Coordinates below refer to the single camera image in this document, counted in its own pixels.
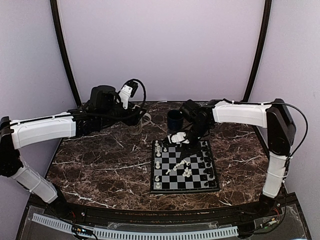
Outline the white king chess piece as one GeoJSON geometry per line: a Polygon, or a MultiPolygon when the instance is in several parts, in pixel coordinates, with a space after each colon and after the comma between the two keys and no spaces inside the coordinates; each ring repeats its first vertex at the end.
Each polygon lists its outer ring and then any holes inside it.
{"type": "Polygon", "coordinates": [[[180,162],[180,163],[177,163],[174,167],[173,167],[173,170],[176,171],[178,169],[178,167],[180,166],[183,166],[185,164],[184,161],[180,162]]]}

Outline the black silver chess board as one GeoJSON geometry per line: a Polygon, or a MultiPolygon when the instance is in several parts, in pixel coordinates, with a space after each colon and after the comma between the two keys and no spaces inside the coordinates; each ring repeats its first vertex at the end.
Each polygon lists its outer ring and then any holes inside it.
{"type": "Polygon", "coordinates": [[[150,193],[152,194],[193,194],[203,192],[218,192],[220,184],[216,166],[208,140],[199,142],[197,152],[180,159],[182,146],[172,144],[164,146],[159,141],[161,156],[156,156],[155,140],[152,142],[150,193]],[[173,167],[184,162],[176,171],[173,167]]]}

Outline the white rook front corner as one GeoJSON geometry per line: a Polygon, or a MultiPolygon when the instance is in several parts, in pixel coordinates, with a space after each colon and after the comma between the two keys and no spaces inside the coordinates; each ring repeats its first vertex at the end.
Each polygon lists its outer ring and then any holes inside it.
{"type": "Polygon", "coordinates": [[[161,184],[160,184],[159,182],[157,182],[156,185],[155,185],[155,187],[156,187],[157,189],[159,189],[159,188],[161,187],[161,184]]]}

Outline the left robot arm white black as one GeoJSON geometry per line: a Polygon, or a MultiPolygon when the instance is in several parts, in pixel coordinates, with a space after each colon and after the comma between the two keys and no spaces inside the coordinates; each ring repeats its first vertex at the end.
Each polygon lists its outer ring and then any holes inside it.
{"type": "Polygon", "coordinates": [[[120,91],[109,85],[93,87],[90,98],[78,108],[60,114],[27,119],[0,120],[0,174],[16,180],[25,189],[48,204],[60,218],[67,218],[71,208],[55,184],[44,179],[21,157],[20,149],[53,139],[87,136],[122,122],[135,126],[146,113],[144,105],[130,102],[143,83],[130,79],[120,91]]]}

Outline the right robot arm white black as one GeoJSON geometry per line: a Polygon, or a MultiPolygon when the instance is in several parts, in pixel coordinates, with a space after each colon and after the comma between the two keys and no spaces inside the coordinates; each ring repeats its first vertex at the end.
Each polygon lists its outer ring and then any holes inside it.
{"type": "Polygon", "coordinates": [[[266,217],[275,208],[276,198],[287,178],[292,158],[300,148],[300,145],[293,146],[297,127],[289,109],[302,112],[281,98],[261,103],[213,99],[205,104],[189,99],[179,109],[190,124],[187,131],[177,134],[177,142],[182,145],[180,159],[198,152],[200,140],[217,125],[249,127],[254,132],[265,129],[268,167],[255,213],[266,217]]]}

